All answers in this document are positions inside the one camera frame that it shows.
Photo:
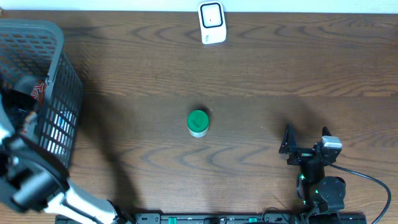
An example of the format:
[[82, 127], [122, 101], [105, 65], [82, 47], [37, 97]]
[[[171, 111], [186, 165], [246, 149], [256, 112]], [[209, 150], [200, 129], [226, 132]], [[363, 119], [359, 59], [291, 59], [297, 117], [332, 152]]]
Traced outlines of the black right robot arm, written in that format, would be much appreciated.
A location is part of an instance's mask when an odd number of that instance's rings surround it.
[[313, 147], [299, 147], [293, 126], [286, 126], [279, 154], [289, 156], [288, 165], [300, 167], [297, 194], [305, 203], [304, 210], [292, 215], [289, 223], [340, 222], [337, 213], [345, 207], [346, 184], [340, 177], [326, 176], [325, 167], [336, 161], [342, 147], [338, 137], [332, 136], [326, 127]]

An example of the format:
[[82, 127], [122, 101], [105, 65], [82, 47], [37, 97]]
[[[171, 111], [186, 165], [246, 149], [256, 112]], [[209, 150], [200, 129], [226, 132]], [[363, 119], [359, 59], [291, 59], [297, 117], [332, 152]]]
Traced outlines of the green lid white jar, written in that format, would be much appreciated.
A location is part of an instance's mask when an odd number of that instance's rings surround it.
[[187, 118], [187, 126], [190, 134], [195, 138], [201, 138], [208, 132], [210, 120], [202, 110], [191, 111]]

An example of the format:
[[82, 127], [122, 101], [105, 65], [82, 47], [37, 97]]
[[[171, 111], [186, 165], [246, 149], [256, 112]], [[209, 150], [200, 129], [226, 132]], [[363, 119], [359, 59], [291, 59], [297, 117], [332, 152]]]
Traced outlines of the orange chocolate bar wrapper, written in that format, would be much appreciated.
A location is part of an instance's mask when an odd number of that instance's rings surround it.
[[42, 101], [45, 96], [46, 87], [45, 80], [38, 80], [30, 93], [31, 97], [37, 101]]

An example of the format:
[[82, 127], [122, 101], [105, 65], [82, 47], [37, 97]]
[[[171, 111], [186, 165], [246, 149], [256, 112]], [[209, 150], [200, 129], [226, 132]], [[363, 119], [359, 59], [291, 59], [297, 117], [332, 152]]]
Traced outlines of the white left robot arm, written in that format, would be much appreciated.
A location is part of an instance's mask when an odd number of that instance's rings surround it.
[[1, 92], [1, 202], [17, 212], [52, 213], [78, 223], [135, 223], [109, 200], [75, 185], [53, 154], [22, 133], [36, 104], [25, 93]]

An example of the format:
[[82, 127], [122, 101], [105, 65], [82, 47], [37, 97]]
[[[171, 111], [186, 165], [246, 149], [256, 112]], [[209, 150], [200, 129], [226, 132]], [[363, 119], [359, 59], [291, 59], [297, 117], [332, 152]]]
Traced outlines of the white blue medicine box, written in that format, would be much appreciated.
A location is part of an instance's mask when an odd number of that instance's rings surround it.
[[60, 115], [57, 114], [51, 128], [47, 150], [60, 156], [69, 154], [72, 146], [74, 124], [75, 117], [70, 111], [61, 111]]

